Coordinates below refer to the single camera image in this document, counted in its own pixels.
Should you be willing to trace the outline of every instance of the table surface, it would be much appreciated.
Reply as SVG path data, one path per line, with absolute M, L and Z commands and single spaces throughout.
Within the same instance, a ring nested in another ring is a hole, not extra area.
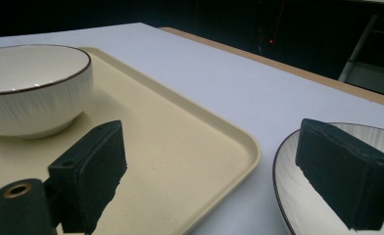
M 272 165 L 303 118 L 384 128 L 384 96 L 298 70 L 173 28 L 143 23 L 0 37 L 0 47 L 95 47 L 252 134 L 256 170 L 193 234 L 287 234 L 274 195 Z

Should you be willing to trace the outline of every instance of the plastic tray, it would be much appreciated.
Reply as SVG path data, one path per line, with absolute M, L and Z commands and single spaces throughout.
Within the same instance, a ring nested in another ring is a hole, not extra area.
M 91 106 L 54 136 L 0 137 L 0 188 L 46 180 L 47 166 L 86 132 L 120 119 L 128 170 L 94 234 L 187 233 L 258 165 L 257 141 L 98 49 L 82 49 L 93 61 Z

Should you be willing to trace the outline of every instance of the bowl rim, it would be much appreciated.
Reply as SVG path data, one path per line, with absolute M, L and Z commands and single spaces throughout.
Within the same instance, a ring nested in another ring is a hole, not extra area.
M 379 129 L 379 130 L 383 130 L 384 131 L 384 128 L 380 128 L 380 127 L 376 127 L 376 126 L 371 126 L 371 125 L 367 125 L 367 124 L 359 124 L 359 123 L 352 123 L 352 122 L 342 122 L 342 121 L 327 121 L 326 123 L 333 124 L 333 125 L 334 124 L 336 124 L 336 125 L 337 124 L 356 125 L 356 126 L 363 126 L 363 127 L 374 128 L 374 129 Z M 292 234 L 292 235 L 298 235 L 298 234 L 296 234 L 296 231 L 294 230 L 294 228 L 292 226 L 292 223 L 290 222 L 288 214 L 286 213 L 286 210 L 284 209 L 284 207 L 283 207 L 283 205 L 281 203 L 281 198 L 280 198 L 280 195 L 279 195 L 279 192 L 278 192 L 278 188 L 277 188 L 277 181 L 276 181 L 277 179 L 276 179 L 275 175 L 276 175 L 276 163 L 277 163 L 278 154 L 279 154 L 281 148 L 288 141 L 288 139 L 293 137 L 293 135 L 295 135 L 298 132 L 300 132 L 300 128 L 294 130 L 292 133 L 290 133 L 288 136 L 286 136 L 286 138 L 280 143 L 279 147 L 277 148 L 277 150 L 275 152 L 274 161 L 273 161 L 273 164 L 272 164 L 272 181 L 273 181 L 273 188 L 274 188 L 275 199 L 276 199 L 277 204 L 278 204 L 278 206 L 280 208 L 281 216 L 282 216 L 284 222 L 286 223 L 287 228 L 288 228 L 290 234 Z
M 92 64 L 91 57 L 89 56 L 88 53 L 86 53 L 85 51 L 83 51 L 83 50 L 81 50 L 79 48 L 72 47 L 72 46 L 67 46 L 67 45 L 60 45 L 60 44 L 21 44 L 21 45 L 3 46 L 3 47 L 0 47 L 0 50 L 1 49 L 14 48 L 14 47 L 17 48 L 17 47 L 39 47 L 39 46 L 40 47 L 46 47 L 46 46 L 48 46 L 48 47 L 64 47 L 64 48 L 73 49 L 73 50 L 76 50 L 76 51 L 79 51 L 79 52 L 82 52 L 83 54 L 85 54 L 87 56 L 87 58 L 88 58 L 88 62 L 87 62 L 87 64 L 81 70 L 78 70 L 77 72 L 75 72 L 75 73 L 73 73 L 73 74 L 71 74 L 69 76 L 66 76 L 64 78 L 55 80 L 53 82 L 41 84 L 39 86 L 32 86 L 32 87 L 27 87 L 27 88 L 19 88 L 19 89 L 15 89 L 15 90 L 0 91 L 0 95 L 24 93 L 24 92 L 27 92 L 27 91 L 38 90 L 38 89 L 41 89 L 41 88 L 45 88 L 45 87 L 49 87 L 49 86 L 53 86 L 53 85 L 65 82 L 67 80 L 70 80 L 70 79 L 72 79 L 72 78 L 82 74 L 87 69 L 89 69 L 89 67 Z

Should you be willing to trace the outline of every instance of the white bowl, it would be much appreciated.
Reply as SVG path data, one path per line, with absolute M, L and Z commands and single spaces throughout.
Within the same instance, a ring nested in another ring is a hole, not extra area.
M 384 153 L 384 129 L 351 123 L 332 123 Z M 349 230 L 314 190 L 296 165 L 299 132 L 289 135 L 279 147 L 273 166 L 275 195 L 291 234 L 380 235 L 381 230 Z
M 66 127 L 88 105 L 91 58 L 60 45 L 0 48 L 0 135 L 41 138 Z

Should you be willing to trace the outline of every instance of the screw hole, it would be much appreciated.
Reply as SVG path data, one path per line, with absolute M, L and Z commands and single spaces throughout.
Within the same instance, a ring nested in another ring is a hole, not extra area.
M 5 198 L 17 198 L 25 193 L 27 193 L 32 186 L 28 183 L 21 183 L 10 187 L 5 191 Z

